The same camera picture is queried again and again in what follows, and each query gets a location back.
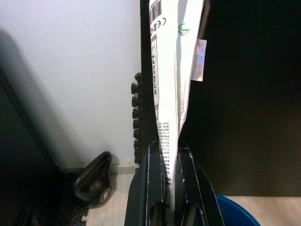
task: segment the dark background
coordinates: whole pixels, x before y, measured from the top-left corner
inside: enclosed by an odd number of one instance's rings
[[[156,139],[148,1],[141,0],[143,132]],[[203,82],[180,140],[226,195],[301,195],[300,1],[215,0]]]

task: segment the ce mark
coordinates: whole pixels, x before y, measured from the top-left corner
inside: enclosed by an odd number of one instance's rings
[[[157,29],[159,29],[161,26],[164,26],[166,24],[166,19],[162,18],[162,20],[158,20],[151,28],[150,28],[150,35],[152,35],[153,32],[155,32]]]

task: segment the blue bucket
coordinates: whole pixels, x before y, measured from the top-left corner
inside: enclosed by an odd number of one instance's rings
[[[236,202],[220,194],[216,195],[216,199],[225,226],[260,226],[258,221]]]

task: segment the floor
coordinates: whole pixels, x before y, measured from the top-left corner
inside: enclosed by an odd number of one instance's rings
[[[108,202],[90,209],[87,226],[123,226],[127,209],[127,195],[133,174],[112,176],[115,191]],[[249,211],[262,226],[299,226],[301,222],[301,197],[245,197],[230,199]]]

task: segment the kettlebell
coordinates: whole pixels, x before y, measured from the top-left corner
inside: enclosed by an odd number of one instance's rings
[[[111,153],[103,152],[97,156],[76,177],[72,194],[82,208],[96,208],[108,200],[111,194],[109,167]]]

